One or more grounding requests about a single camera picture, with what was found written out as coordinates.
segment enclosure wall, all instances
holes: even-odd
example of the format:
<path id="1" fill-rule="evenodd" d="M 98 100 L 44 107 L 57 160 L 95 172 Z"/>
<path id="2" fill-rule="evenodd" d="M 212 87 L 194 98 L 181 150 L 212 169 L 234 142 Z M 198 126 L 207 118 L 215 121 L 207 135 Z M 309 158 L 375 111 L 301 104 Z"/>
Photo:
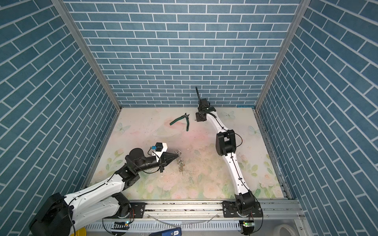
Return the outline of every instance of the enclosure wall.
<path id="1" fill-rule="evenodd" d="M 314 234 L 377 235 L 377 13 L 312 0 L 260 110 Z"/>
<path id="2" fill-rule="evenodd" d="M 78 190 L 115 117 L 50 0 L 0 1 L 0 235 Z"/>
<path id="3" fill-rule="evenodd" d="M 254 106 L 300 0 L 64 2 L 122 106 Z"/>

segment table surface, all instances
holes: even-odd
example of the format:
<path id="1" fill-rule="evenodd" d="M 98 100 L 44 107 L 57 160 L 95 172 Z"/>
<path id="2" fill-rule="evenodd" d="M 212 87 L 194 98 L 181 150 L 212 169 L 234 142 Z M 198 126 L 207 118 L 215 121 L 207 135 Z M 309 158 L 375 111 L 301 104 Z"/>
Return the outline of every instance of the table surface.
<path id="1" fill-rule="evenodd" d="M 236 154 L 243 176 L 255 197 L 283 197 L 272 163 L 251 108 L 216 108 L 227 128 L 243 138 Z M 196 122 L 196 108 L 123 108 L 105 147 L 91 184 L 110 177 L 125 163 L 133 148 L 147 156 L 150 146 L 165 142 L 168 152 L 182 152 L 184 171 L 176 161 L 163 173 L 139 172 L 140 179 L 123 194 L 137 199 L 228 199 L 234 188 L 227 165 L 215 150 L 215 131 L 209 122 Z M 171 121 L 189 115 L 172 126 Z M 236 136 L 237 145 L 241 139 Z"/>

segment green pliers handle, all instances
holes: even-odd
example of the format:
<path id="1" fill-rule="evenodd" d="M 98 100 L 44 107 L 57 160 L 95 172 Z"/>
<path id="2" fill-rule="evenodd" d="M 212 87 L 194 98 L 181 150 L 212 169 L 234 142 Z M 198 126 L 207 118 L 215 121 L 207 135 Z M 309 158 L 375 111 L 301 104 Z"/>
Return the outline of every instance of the green pliers handle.
<path id="1" fill-rule="evenodd" d="M 185 115 L 180 116 L 179 118 L 177 118 L 174 121 L 172 121 L 171 123 L 169 123 L 169 125 L 173 125 L 175 122 L 177 122 L 181 119 L 184 119 L 184 118 L 186 118 L 186 131 L 189 131 L 189 115 L 187 115 L 186 113 L 185 113 Z"/>

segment black cable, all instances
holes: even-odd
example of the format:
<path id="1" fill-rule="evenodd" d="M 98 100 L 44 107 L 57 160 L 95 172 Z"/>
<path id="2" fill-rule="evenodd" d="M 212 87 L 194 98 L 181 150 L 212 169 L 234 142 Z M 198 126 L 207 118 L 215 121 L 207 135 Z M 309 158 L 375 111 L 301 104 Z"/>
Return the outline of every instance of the black cable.
<path id="1" fill-rule="evenodd" d="M 235 166 L 235 170 L 236 170 L 237 176 L 239 177 L 239 180 L 241 181 L 242 185 L 247 189 L 247 191 L 250 191 L 250 189 L 247 188 L 247 187 L 243 184 L 243 179 L 240 177 L 239 172 L 237 171 L 237 168 L 236 168 L 236 165 L 235 165 L 234 159 L 232 158 L 232 153 L 231 153 L 231 160 L 232 160 L 232 163 L 233 163 L 234 166 Z"/>
<path id="2" fill-rule="evenodd" d="M 212 113 L 210 113 L 210 112 L 206 112 L 206 113 L 208 113 L 208 114 L 214 116 L 214 118 L 215 118 L 215 120 L 218 122 L 219 126 L 220 126 L 224 131 L 227 131 L 227 130 L 225 130 L 225 128 L 224 128 L 223 126 L 220 125 L 220 123 L 219 123 L 217 117 L 216 117 L 214 114 L 212 114 Z M 237 133 L 235 133 L 235 134 L 236 134 L 237 136 L 239 136 L 240 139 L 242 140 L 242 142 L 241 142 L 239 145 L 236 146 L 236 147 L 239 147 L 240 145 L 243 144 L 243 138 L 242 138 L 240 135 L 238 135 Z"/>
<path id="3" fill-rule="evenodd" d="M 256 202 L 258 202 L 258 204 L 261 205 L 260 202 L 258 201 L 258 199 L 255 197 L 255 195 L 253 195 L 253 197 L 255 198 Z M 264 222 L 264 213 L 262 214 L 261 225 L 260 225 L 259 229 L 256 230 L 255 232 L 252 232 L 252 233 L 256 233 L 257 231 L 259 231 L 261 229 L 261 226 L 262 226 L 263 222 Z"/>
<path id="4" fill-rule="evenodd" d="M 113 234 L 111 231 L 109 232 L 109 231 L 105 228 L 105 225 L 104 225 L 104 219 L 102 219 L 102 227 L 103 227 L 103 228 L 106 230 L 106 232 L 108 232 L 109 234 L 117 236 L 117 234 Z"/>
<path id="5" fill-rule="evenodd" d="M 236 147 L 239 147 L 240 145 L 242 145 L 243 144 L 243 138 L 240 136 L 240 135 L 238 135 L 237 133 L 235 133 L 237 136 L 239 136 L 240 137 L 240 139 L 242 140 L 242 142 L 239 144 L 239 145 L 237 145 Z"/>
<path id="6" fill-rule="evenodd" d="M 71 202 L 68 204 L 68 218 L 70 219 L 70 222 L 71 222 L 71 224 L 72 224 L 72 227 L 73 227 L 73 234 L 74 234 L 74 236 L 76 236 L 76 229 L 75 229 L 75 225 L 74 225 L 74 223 L 72 222 L 72 218 L 71 218 L 71 216 L 70 216 L 70 204 L 71 204 L 75 199 L 76 199 L 76 197 L 73 198 L 73 199 L 71 200 Z"/>
<path id="7" fill-rule="evenodd" d="M 141 170 L 141 171 L 143 171 L 143 172 L 145 172 L 144 170 L 142 170 L 138 165 L 136 165 L 134 162 L 131 162 L 132 164 L 134 164 L 136 167 L 138 167 L 138 169 L 139 170 Z M 154 172 L 145 172 L 146 174 L 153 174 L 153 173 L 155 173 L 155 172 L 158 172 L 158 170 L 160 170 L 160 167 L 159 167 L 159 169 L 157 169 L 156 171 L 154 171 Z"/>
<path id="8" fill-rule="evenodd" d="M 105 184 L 105 182 L 104 182 L 103 184 L 101 184 L 100 186 L 98 186 L 97 188 L 92 189 L 92 190 L 89 191 L 89 192 L 86 192 L 86 193 L 83 193 L 83 194 L 81 194 L 81 195 L 79 195 L 79 196 L 74 197 L 74 198 L 70 201 L 70 203 L 68 204 L 68 218 L 70 219 L 71 225 L 72 225 L 72 227 L 73 227 L 73 230 L 74 230 L 74 236 L 76 236 L 76 230 L 75 230 L 75 225 L 74 225 L 74 223 L 73 223 L 73 221 L 72 221 L 72 218 L 71 218 L 71 216 L 70 216 L 70 205 L 71 205 L 71 203 L 72 203 L 74 200 L 76 200 L 76 198 L 81 197 L 81 196 L 83 196 L 83 195 L 85 195 L 85 194 L 87 194 L 87 193 L 93 192 L 93 191 L 95 191 L 96 189 L 98 189 L 99 187 L 103 186 L 104 184 Z"/>
<path id="9" fill-rule="evenodd" d="M 160 170 L 160 167 L 159 167 L 159 169 L 157 169 L 156 171 L 154 171 L 154 172 L 145 172 L 144 170 L 142 170 L 143 172 L 145 172 L 146 174 L 153 174 L 153 173 L 156 173 L 156 172 L 158 172 Z"/>
<path id="10" fill-rule="evenodd" d="M 144 170 L 142 170 L 142 171 L 145 172 L 146 174 L 153 174 L 153 173 L 158 172 L 159 170 L 160 170 L 160 167 L 159 167 L 159 169 L 157 169 L 157 170 L 154 171 L 154 172 L 145 172 Z"/>

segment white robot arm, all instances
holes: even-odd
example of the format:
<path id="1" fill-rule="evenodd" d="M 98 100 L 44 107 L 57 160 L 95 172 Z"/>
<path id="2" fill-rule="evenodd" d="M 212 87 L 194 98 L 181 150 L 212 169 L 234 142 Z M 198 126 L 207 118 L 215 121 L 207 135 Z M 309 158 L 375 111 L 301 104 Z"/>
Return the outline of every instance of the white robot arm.
<path id="1" fill-rule="evenodd" d="M 125 218 L 131 214 L 130 201 L 121 193 L 139 179 L 139 171 L 164 167 L 180 153 L 167 153 L 166 143 L 156 143 L 153 154 L 145 157 L 134 148 L 125 157 L 126 164 L 114 174 L 88 188 L 62 196 L 51 195 L 29 225 L 34 236 L 69 236 L 94 221 L 108 216 Z"/>
<path id="2" fill-rule="evenodd" d="M 213 125 L 217 134 L 227 132 L 228 128 L 222 123 L 220 119 L 217 119 L 218 114 L 216 111 L 211 111 L 210 114 L 206 115 L 207 120 Z M 239 164 L 237 163 L 236 153 L 230 152 L 221 155 L 223 160 L 227 163 L 228 170 L 230 171 L 232 183 L 234 184 L 235 193 L 247 193 L 249 188 L 243 179 L 242 171 L 240 170 Z"/>
<path id="3" fill-rule="evenodd" d="M 249 215 L 252 210 L 261 212 L 260 205 L 249 190 L 236 157 L 235 132 L 224 126 L 218 119 L 214 107 L 206 99 L 198 95 L 198 112 L 196 121 L 208 120 L 216 130 L 215 147 L 223 157 L 234 184 L 236 201 L 228 202 L 225 208 L 235 208 L 237 213 Z M 176 159 L 180 153 L 167 153 L 166 143 L 156 143 L 152 147 L 153 155 L 145 157 L 143 150 L 134 148 L 125 157 L 126 164 L 114 174 L 86 189 L 62 196 L 60 193 L 51 195 L 29 224 L 34 236 L 69 236 L 94 221 L 108 216 L 125 218 L 131 214 L 130 201 L 121 193 L 139 179 L 139 171 L 164 167 Z"/>
<path id="4" fill-rule="evenodd" d="M 220 119 L 218 119 L 217 111 L 207 99 L 201 99 L 197 87 L 195 88 L 198 96 L 198 112 L 195 114 L 196 121 L 202 122 L 208 120 L 215 128 L 216 140 L 215 148 L 217 153 L 223 157 L 231 174 L 231 179 L 235 190 L 235 207 L 239 215 L 249 215 L 252 210 L 261 209 L 260 204 L 256 201 L 252 194 L 236 158 L 236 140 L 235 132 L 225 127 Z"/>

